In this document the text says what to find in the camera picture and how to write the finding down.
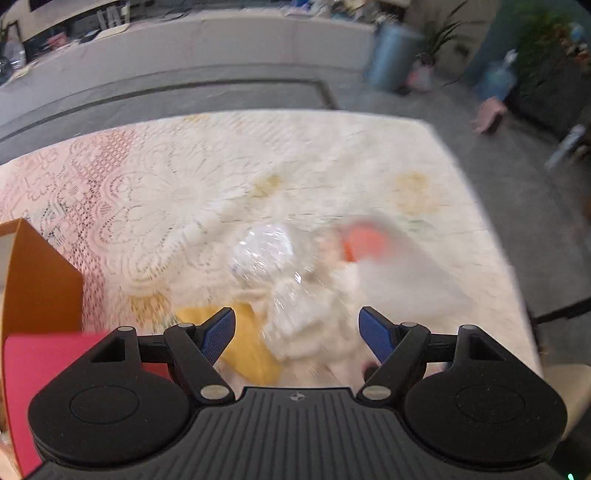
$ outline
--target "green leaf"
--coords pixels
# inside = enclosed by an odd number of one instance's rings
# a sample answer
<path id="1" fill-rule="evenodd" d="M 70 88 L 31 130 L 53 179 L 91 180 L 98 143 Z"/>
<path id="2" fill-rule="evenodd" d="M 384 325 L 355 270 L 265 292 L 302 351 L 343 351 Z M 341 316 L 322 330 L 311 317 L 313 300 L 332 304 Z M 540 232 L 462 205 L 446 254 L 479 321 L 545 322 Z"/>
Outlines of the green leaf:
<path id="1" fill-rule="evenodd" d="M 439 37 L 445 37 L 447 35 L 450 35 L 451 33 L 453 33 L 454 31 L 456 31 L 457 28 L 461 27 L 462 23 L 458 22 L 457 25 L 450 25 L 446 28 L 442 28 L 441 32 L 439 34 Z"/>
<path id="2" fill-rule="evenodd" d="M 449 42 L 450 40 L 453 40 L 454 38 L 456 38 L 455 35 L 453 35 L 453 30 L 450 30 L 449 32 L 447 32 L 444 36 L 440 37 L 434 44 L 433 44 L 433 55 L 435 55 L 443 45 L 445 45 L 447 42 Z"/>
<path id="3" fill-rule="evenodd" d="M 464 8 L 464 6 L 469 2 L 470 0 L 464 0 L 463 2 L 461 2 L 456 8 L 454 8 L 451 12 L 449 12 L 449 15 L 447 16 L 447 20 L 449 20 L 451 17 L 453 17 L 455 14 L 457 14 L 462 8 Z"/>
<path id="4" fill-rule="evenodd" d="M 444 25 L 444 26 L 441 28 L 441 30 L 440 30 L 440 32 L 439 32 L 439 34 L 440 34 L 440 35 L 442 35 L 442 34 L 444 34 L 444 33 L 445 33 L 446 31 L 448 31 L 448 30 L 455 29 L 455 28 L 459 27 L 461 24 L 462 24 L 462 22 L 453 22 L 453 23 L 450 23 L 450 24 Z"/>

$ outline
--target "floor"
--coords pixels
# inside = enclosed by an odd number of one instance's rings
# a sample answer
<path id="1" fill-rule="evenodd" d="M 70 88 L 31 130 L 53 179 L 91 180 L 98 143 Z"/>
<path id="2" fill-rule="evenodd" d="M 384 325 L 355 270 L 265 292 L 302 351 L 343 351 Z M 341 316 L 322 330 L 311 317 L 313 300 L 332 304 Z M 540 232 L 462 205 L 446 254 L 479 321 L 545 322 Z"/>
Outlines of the floor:
<path id="1" fill-rule="evenodd" d="M 419 118 L 432 124 L 482 199 L 530 312 L 538 316 L 591 297 L 591 234 L 582 213 L 591 197 L 591 168 L 566 161 L 546 172 L 556 140 L 516 119 L 492 137 L 475 135 L 470 121 L 477 105 L 460 83 L 402 97 L 329 69 L 165 72 L 73 95 L 0 128 L 0 163 L 77 135 L 187 113 L 338 108 Z M 591 317 L 545 324 L 541 334 L 549 361 L 591 364 Z"/>

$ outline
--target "gray wall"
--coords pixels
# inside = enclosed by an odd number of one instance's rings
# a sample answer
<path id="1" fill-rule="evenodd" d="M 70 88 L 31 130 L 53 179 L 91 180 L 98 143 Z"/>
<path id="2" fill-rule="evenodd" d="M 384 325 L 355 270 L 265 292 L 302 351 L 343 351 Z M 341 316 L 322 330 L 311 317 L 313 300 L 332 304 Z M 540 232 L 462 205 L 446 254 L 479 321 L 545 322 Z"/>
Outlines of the gray wall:
<path id="1" fill-rule="evenodd" d="M 362 72 L 372 25 L 286 16 L 279 9 L 204 10 L 174 22 L 132 23 L 117 35 L 48 53 L 0 89 L 0 125 L 111 82 L 213 66 L 284 65 Z"/>
<path id="2" fill-rule="evenodd" d="M 591 14 L 577 0 L 535 0 L 579 22 L 591 38 Z M 491 60 L 501 60 L 505 53 L 517 46 L 519 19 L 514 14 L 517 0 L 502 0 L 501 7 L 482 42 L 480 50 L 466 69 L 464 80 L 469 84 L 478 81 Z"/>

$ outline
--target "potted plant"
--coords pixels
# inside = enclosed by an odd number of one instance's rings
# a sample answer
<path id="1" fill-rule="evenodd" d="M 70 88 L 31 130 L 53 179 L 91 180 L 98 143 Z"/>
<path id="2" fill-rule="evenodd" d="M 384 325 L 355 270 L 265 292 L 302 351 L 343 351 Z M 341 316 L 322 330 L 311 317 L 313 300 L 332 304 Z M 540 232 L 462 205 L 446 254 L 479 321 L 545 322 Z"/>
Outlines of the potted plant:
<path id="1" fill-rule="evenodd" d="M 515 14 L 521 23 L 515 62 L 520 96 L 532 95 L 548 72 L 567 61 L 570 20 L 549 8 L 519 2 Z"/>
<path id="2" fill-rule="evenodd" d="M 433 69 L 437 63 L 437 54 L 441 48 L 453 40 L 471 42 L 474 39 L 458 32 L 464 25 L 483 25 L 482 20 L 456 20 L 456 14 L 466 6 L 470 0 L 463 0 L 458 6 L 442 18 L 441 10 L 424 22 L 425 50 L 418 56 L 409 83 L 414 89 L 431 90 L 433 85 Z"/>

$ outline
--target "white plastic bag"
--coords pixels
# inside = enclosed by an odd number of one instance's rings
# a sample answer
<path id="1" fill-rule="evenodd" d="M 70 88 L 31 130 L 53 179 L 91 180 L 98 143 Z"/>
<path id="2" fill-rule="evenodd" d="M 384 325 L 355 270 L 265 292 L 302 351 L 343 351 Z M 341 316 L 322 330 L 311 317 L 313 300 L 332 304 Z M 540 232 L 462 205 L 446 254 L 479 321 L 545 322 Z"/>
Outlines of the white plastic bag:
<path id="1" fill-rule="evenodd" d="M 339 228 L 357 263 L 364 301 L 391 322 L 421 323 L 470 305 L 453 279 L 386 219 L 353 217 Z"/>

